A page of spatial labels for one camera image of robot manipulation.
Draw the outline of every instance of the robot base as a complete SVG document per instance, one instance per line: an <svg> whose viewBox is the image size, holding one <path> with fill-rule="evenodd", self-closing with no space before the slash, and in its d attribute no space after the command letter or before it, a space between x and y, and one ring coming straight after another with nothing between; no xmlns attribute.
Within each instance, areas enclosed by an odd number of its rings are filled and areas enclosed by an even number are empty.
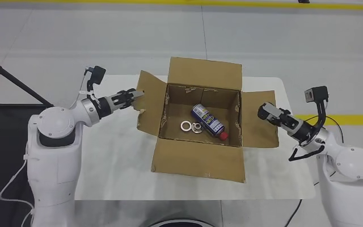
<svg viewBox="0 0 363 227"><path fill-rule="evenodd" d="M214 227L208 223L191 219L174 219L161 221L149 227Z"/></svg>

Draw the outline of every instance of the box flap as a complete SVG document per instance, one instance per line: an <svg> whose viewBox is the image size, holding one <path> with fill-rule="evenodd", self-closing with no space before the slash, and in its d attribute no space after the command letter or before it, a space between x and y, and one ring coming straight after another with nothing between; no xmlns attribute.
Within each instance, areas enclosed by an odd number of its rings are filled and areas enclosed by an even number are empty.
<svg viewBox="0 0 363 227"><path fill-rule="evenodd" d="M249 148L278 147L277 127L257 117L259 107L276 105L274 91L242 92L242 145Z"/></svg>
<svg viewBox="0 0 363 227"><path fill-rule="evenodd" d="M158 138L153 172L245 182L242 148Z"/></svg>
<svg viewBox="0 0 363 227"><path fill-rule="evenodd" d="M171 57L168 83L241 90L242 65Z"/></svg>
<svg viewBox="0 0 363 227"><path fill-rule="evenodd" d="M134 109L139 111L137 129L157 136L163 113L166 83L148 72L141 71L136 90L145 92L133 102Z"/></svg>

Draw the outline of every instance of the floor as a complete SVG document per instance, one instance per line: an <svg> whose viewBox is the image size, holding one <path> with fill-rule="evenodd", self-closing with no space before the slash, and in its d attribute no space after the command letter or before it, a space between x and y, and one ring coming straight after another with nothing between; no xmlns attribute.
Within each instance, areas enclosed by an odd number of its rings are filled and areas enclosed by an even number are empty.
<svg viewBox="0 0 363 227"><path fill-rule="evenodd" d="M84 67L108 74L166 75L171 56L243 64L243 75L279 77L295 114L315 114L303 91L327 85L329 114L359 114L363 14L201 6L0 4L0 65L50 102L69 107ZM36 103L0 77L0 103ZM362 127L343 126L363 146ZM318 181L315 160L311 173ZM290 226L330 226L319 198L304 200ZM298 200L79 201L87 226L140 226L193 216L216 226L284 226Z"/></svg>

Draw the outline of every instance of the cardboard box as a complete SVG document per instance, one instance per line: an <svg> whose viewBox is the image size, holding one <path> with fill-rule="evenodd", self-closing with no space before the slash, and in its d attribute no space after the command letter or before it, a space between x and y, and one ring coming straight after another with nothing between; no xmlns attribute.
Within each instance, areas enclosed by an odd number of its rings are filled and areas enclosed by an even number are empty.
<svg viewBox="0 0 363 227"><path fill-rule="evenodd" d="M137 128L158 137L151 170L245 182L242 147L275 148L278 137L275 126L257 117L264 102L275 104L275 92L241 89L240 64L172 57L167 83L142 71L137 90L145 95L134 108ZM191 110L198 103L225 126L227 140L180 129L182 121L196 121Z"/></svg>

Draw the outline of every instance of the white cable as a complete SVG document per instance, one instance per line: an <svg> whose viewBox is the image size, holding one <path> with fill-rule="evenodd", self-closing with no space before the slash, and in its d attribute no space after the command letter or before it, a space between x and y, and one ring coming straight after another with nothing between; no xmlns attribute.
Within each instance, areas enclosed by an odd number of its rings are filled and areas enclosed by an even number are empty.
<svg viewBox="0 0 363 227"><path fill-rule="evenodd" d="M23 219L23 222L22 222L22 225L21 225L21 227L23 227L24 226L24 223L25 223L25 221L27 220L27 218L29 217L29 215L32 213L32 210L31 211L29 211L29 213L25 216L25 218ZM32 223L33 223L33 214L32 214L32 219L31 219L31 221L30 221L30 226L32 225Z"/></svg>
<svg viewBox="0 0 363 227"><path fill-rule="evenodd" d="M31 207L31 210L29 211L29 213L25 216L25 218L23 220L22 227L23 227L23 224L25 223L25 220L27 219L27 217L34 210L34 206L31 203L29 203L28 201L25 201L25 200L20 200L20 199L5 199L5 198L2 197L2 194L5 192L5 189L11 184L11 182L13 182L15 180L15 178L23 170L23 168L25 167L26 164L27 164L27 160L24 161L23 166L18 170L18 172L16 172L16 174L14 176L11 177L10 181L5 185L5 187L0 192L0 200L3 200L3 201L13 201L13 202L21 202L21 203L28 204Z"/></svg>
<svg viewBox="0 0 363 227"><path fill-rule="evenodd" d="M82 89L82 85L83 85L83 83L85 81L85 78L86 78L86 75L83 76L82 83L81 83L81 86L79 87L78 91L80 91ZM75 103L78 101L78 98L79 98L79 93L78 93L77 98L75 99L75 101L72 103L72 105L70 105L69 109L71 109L72 106L75 105Z"/></svg>

